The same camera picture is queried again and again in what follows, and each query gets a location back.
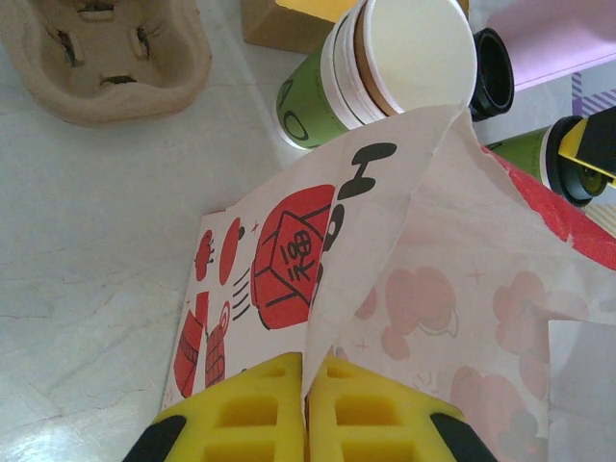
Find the white paper cup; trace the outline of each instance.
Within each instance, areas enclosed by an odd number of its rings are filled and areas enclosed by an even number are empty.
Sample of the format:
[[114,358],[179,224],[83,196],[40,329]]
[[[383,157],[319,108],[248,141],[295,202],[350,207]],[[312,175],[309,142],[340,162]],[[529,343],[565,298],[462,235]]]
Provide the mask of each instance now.
[[386,115],[372,101],[362,82],[355,59],[355,26],[364,3],[358,2],[342,24],[334,44],[334,68],[346,104],[362,123],[369,124],[385,118]]
[[340,39],[340,35],[348,23],[347,18],[342,18],[336,23],[331,34],[327,36],[321,58],[321,81],[325,97],[334,111],[336,117],[345,125],[346,128],[352,130],[364,125],[353,110],[346,103],[340,84],[336,77],[335,65],[335,45]]
[[456,0],[368,0],[363,28],[372,77],[397,113],[471,103],[475,42]]

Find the red cartoon illustration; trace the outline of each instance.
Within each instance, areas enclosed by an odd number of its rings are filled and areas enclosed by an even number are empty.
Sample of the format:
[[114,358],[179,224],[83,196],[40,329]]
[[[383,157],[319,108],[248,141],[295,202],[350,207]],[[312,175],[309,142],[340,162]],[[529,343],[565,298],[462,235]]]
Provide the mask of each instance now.
[[209,293],[197,294],[195,314],[189,310],[173,361],[173,373],[178,390],[184,398],[193,394],[196,362],[201,347],[203,331],[207,331]]
[[548,440],[537,436],[536,418],[502,375],[460,368],[453,377],[450,401],[500,462],[548,460]]
[[233,264],[235,263],[235,257],[238,253],[238,245],[240,239],[244,236],[244,227],[239,218],[235,218],[229,226],[224,242],[222,243],[222,250],[220,251],[220,271],[218,278],[220,285],[224,286],[229,280]]
[[224,335],[227,333],[227,328],[229,327],[230,316],[231,304],[225,301],[222,312],[220,313],[220,321],[208,335],[205,353],[205,388],[211,387],[224,380]]
[[205,279],[208,273],[208,265],[214,263],[212,258],[214,253],[213,245],[212,230],[208,229],[203,238],[201,238],[201,243],[199,243],[199,249],[196,251],[196,258],[194,259],[194,274],[199,282]]
[[[365,302],[375,303],[370,298]],[[416,272],[396,269],[387,280],[385,304],[391,326],[381,336],[385,352],[396,360],[410,357],[404,336],[416,328],[428,335],[449,333],[457,336],[455,293],[447,277],[438,269],[422,267]],[[360,311],[366,316],[372,308]]]
[[535,397],[543,399],[549,382],[548,321],[586,320],[584,300],[569,292],[547,292],[539,276],[521,271],[510,287],[497,289],[492,305],[499,320],[499,346],[520,357],[522,381]]
[[267,329],[308,320],[334,191],[321,185],[295,192],[263,224],[250,290]]
[[606,268],[616,270],[616,239],[535,178],[489,149],[483,150],[504,166],[528,206],[541,215],[546,225],[561,241],[572,243],[573,248],[582,255]]

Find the paper bag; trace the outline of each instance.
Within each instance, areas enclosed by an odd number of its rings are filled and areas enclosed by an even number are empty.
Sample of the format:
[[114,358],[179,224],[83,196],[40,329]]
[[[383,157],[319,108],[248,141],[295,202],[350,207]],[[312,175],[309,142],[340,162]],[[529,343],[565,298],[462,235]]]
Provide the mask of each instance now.
[[616,454],[616,327],[550,321],[550,462]]
[[466,109],[392,117],[203,219],[164,406],[287,351],[306,394],[330,351],[453,402],[499,460],[547,460],[548,321],[616,323],[615,268]]

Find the yellow sponge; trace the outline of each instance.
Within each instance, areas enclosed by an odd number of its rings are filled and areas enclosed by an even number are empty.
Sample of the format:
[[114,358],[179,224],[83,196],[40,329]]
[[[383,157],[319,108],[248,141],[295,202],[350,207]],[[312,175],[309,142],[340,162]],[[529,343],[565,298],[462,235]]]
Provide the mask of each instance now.
[[276,0],[276,3],[283,8],[337,22],[353,8],[356,0]]
[[125,462],[303,462],[301,354],[278,356],[161,413]]
[[334,357],[308,438],[300,386],[301,355],[274,358],[168,408],[124,462],[496,462],[452,405]]
[[309,398],[310,455],[329,462],[455,462],[430,419],[446,402],[328,357]]

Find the white marble floor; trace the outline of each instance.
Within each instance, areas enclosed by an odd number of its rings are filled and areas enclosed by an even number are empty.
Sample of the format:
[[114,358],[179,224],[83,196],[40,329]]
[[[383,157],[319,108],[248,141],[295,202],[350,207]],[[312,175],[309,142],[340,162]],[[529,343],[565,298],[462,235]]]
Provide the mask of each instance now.
[[[475,0],[475,27],[501,3]],[[61,122],[0,48],[2,461],[122,459],[161,402],[201,216],[300,155],[270,106],[303,57],[244,44],[239,0],[199,5],[209,86],[160,121]],[[494,141],[547,125],[570,113],[570,92],[532,90],[477,131]]]

